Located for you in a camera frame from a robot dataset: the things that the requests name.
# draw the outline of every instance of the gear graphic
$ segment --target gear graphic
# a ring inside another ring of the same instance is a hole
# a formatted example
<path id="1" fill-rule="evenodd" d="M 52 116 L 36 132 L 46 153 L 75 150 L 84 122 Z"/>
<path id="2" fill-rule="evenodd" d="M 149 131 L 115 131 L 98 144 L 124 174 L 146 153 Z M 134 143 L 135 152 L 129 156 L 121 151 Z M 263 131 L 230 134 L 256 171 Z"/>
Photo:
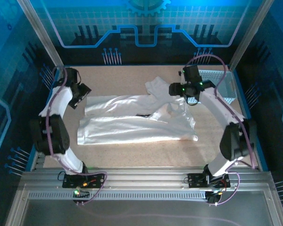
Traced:
<path id="1" fill-rule="evenodd" d="M 127 10 L 131 13 L 137 13 L 138 16 L 154 16 L 166 9 L 166 4 L 170 4 L 170 0 L 124 0 Z"/>
<path id="2" fill-rule="evenodd" d="M 16 0 L 0 0 L 0 15 L 8 22 L 12 22 L 18 14 Z"/>

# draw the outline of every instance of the metal frame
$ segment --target metal frame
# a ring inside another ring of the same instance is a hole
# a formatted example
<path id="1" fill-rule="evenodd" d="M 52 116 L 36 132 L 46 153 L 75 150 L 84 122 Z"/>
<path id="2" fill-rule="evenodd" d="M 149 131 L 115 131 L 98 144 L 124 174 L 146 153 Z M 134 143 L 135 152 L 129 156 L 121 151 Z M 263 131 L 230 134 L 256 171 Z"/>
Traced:
<path id="1" fill-rule="evenodd" d="M 239 192 L 243 191 L 262 191 L 264 193 L 266 203 L 269 209 L 270 217 L 274 226 L 283 226 L 283 208 L 277 194 L 275 184 L 270 172 L 253 171 L 248 168 L 235 167 L 235 171 L 241 176 Z M 73 193 L 74 189 L 62 188 L 62 182 L 57 180 L 58 173 L 63 169 L 40 169 L 34 172 L 25 172 L 22 175 L 17 194 L 14 198 L 6 226 L 21 225 L 25 217 L 25 208 L 29 199 L 44 200 L 71 200 L 73 198 L 64 195 Z M 93 169 L 90 172 L 104 170 L 108 173 L 102 194 L 133 194 L 139 193 L 140 199 L 148 200 L 149 197 L 142 195 L 151 193 L 165 194 L 195 194 L 200 193 L 194 201 L 203 201 L 203 191 L 199 189 L 189 189 L 188 184 L 183 182 L 187 173 L 200 173 L 202 168 L 110 168 L 110 169 Z M 232 187 L 228 191 L 233 191 L 237 178 L 230 175 Z M 62 194 L 60 196 L 52 196 L 51 194 Z M 99 200 L 119 200 L 118 196 L 101 195 Z M 134 197 L 123 197 L 123 200 L 130 200 Z M 182 200 L 182 196 L 170 196 L 165 200 Z"/>
<path id="2" fill-rule="evenodd" d="M 251 22 L 242 42 L 239 44 L 233 58 L 230 62 L 230 70 L 234 70 L 248 47 L 250 41 L 256 34 L 265 15 L 274 0 L 263 0 L 253 21 Z M 30 21 L 33 29 L 37 33 L 39 39 L 44 45 L 49 56 L 55 65 L 63 65 L 50 37 L 48 36 L 43 24 L 32 7 L 29 0 L 18 0 L 22 10 Z M 57 175 L 62 169 L 37 169 L 34 172 L 24 172 L 14 197 L 11 210 L 6 221 L 7 226 L 21 225 L 25 217 L 25 210 L 29 199 L 35 199 L 36 194 L 47 193 L 48 196 L 41 199 L 63 199 L 61 196 L 51 197 L 50 194 L 67 194 L 72 193 L 73 189 L 62 188 L 62 182 L 57 180 Z M 183 182 L 187 173 L 200 173 L 202 168 L 109 168 L 109 169 L 93 169 L 90 172 L 99 170 L 107 171 L 108 179 L 105 183 L 103 191 L 100 194 L 114 193 L 140 193 L 145 194 L 149 191 L 156 193 L 182 194 L 202 194 L 203 191 L 198 189 L 189 189 L 188 185 Z M 241 176 L 241 184 L 239 192 L 242 191 L 262 191 L 264 193 L 269 213 L 274 226 L 283 226 L 283 208 L 277 194 L 273 178 L 270 172 L 259 172 L 249 170 L 247 168 L 235 168 Z M 235 175 L 230 175 L 232 185 L 237 184 Z"/>
<path id="3" fill-rule="evenodd" d="M 41 43 L 43 44 L 44 48 L 46 49 L 48 55 L 52 59 L 55 66 L 63 66 L 63 62 L 56 51 L 49 35 L 47 34 L 41 20 L 39 19 L 36 11 L 34 10 L 30 0 L 17 0 L 20 7 L 22 8 L 23 12 L 25 13 L 27 19 L 29 20 L 30 24 L 32 25 L 34 31 L 38 35 Z"/>
<path id="4" fill-rule="evenodd" d="M 249 46 L 251 40 L 257 33 L 260 25 L 262 24 L 266 14 L 268 13 L 270 7 L 272 6 L 274 0 L 262 0 L 260 7 L 258 8 L 252 22 L 250 23 L 248 29 L 246 30 L 238 48 L 236 49 L 231 61 L 230 61 L 230 71 L 233 72 L 241 60 L 244 52 Z"/>

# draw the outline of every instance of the vertical metal pole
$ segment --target vertical metal pole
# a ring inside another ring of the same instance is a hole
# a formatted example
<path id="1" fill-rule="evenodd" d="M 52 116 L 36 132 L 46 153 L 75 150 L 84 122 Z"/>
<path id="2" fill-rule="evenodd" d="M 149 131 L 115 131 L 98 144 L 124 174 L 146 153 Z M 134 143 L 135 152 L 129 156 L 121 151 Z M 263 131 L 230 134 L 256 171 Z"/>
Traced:
<path id="1" fill-rule="evenodd" d="M 242 41 L 240 42 L 238 48 L 236 49 L 231 61 L 230 61 L 230 71 L 234 71 L 236 66 L 238 65 L 239 61 L 241 60 L 244 52 L 246 51 L 247 47 L 249 46 L 251 40 L 257 33 L 262 21 L 264 20 L 269 8 L 273 4 L 274 0 L 262 0 L 262 4 L 260 5 L 259 9 L 257 10 L 250 26 L 246 30 Z"/>
<path id="2" fill-rule="evenodd" d="M 52 41 L 50 40 L 49 35 L 47 34 L 41 20 L 39 19 L 36 11 L 31 5 L 29 0 L 17 0 L 23 12 L 25 13 L 28 21 L 32 25 L 34 31 L 38 35 L 41 43 L 45 47 L 48 55 L 52 59 L 55 66 L 63 66 L 63 62 L 56 51 Z"/>

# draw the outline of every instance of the beige table surface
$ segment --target beige table surface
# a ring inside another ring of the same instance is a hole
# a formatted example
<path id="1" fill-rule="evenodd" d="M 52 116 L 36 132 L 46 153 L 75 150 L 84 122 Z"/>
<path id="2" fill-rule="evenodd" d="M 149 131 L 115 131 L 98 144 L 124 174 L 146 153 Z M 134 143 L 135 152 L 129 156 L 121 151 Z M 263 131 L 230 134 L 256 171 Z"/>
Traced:
<path id="1" fill-rule="evenodd" d="M 179 65 L 168 66 L 80 66 L 82 83 L 92 89 L 89 96 L 145 95 L 145 83 L 160 76 L 168 83 L 180 82 Z M 222 66 L 200 66 L 204 70 L 222 70 Z M 78 145 L 77 129 L 84 117 L 86 98 L 74 110 L 67 107 L 63 121 L 70 146 L 88 167 L 203 167 L 219 153 L 223 130 L 212 113 L 202 104 L 190 106 L 196 121 L 198 141 L 164 141 L 143 144 Z M 233 108 L 241 113 L 238 100 Z M 46 157 L 44 167 L 60 167 Z"/>

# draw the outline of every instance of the metal platform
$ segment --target metal platform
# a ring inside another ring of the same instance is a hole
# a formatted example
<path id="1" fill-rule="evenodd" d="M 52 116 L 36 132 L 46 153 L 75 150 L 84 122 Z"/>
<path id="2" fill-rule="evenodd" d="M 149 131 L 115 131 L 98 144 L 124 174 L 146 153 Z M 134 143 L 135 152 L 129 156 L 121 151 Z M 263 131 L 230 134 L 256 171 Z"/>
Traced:
<path id="1" fill-rule="evenodd" d="M 62 181 L 57 180 L 58 173 L 61 170 L 39 169 L 23 174 L 6 223 L 7 226 L 22 225 L 21 222 L 25 220 L 28 204 L 32 200 L 57 202 L 74 199 L 74 189 L 62 188 Z M 201 168 L 110 168 L 89 171 L 97 172 L 99 170 L 108 173 L 103 190 L 95 198 L 99 201 L 173 200 L 203 202 L 205 201 L 204 192 L 209 191 L 209 189 L 189 189 L 188 184 L 183 181 L 187 173 L 201 173 Z M 268 208 L 266 217 L 271 218 L 271 225 L 283 226 L 283 208 L 271 174 L 247 168 L 233 168 L 233 170 L 239 172 L 241 176 L 238 193 L 262 192 Z M 227 189 L 229 193 L 237 185 L 235 175 L 230 175 L 230 180 L 232 187 Z M 95 191 L 91 190 L 90 196 L 84 197 L 82 200 L 90 199 L 94 193 Z"/>

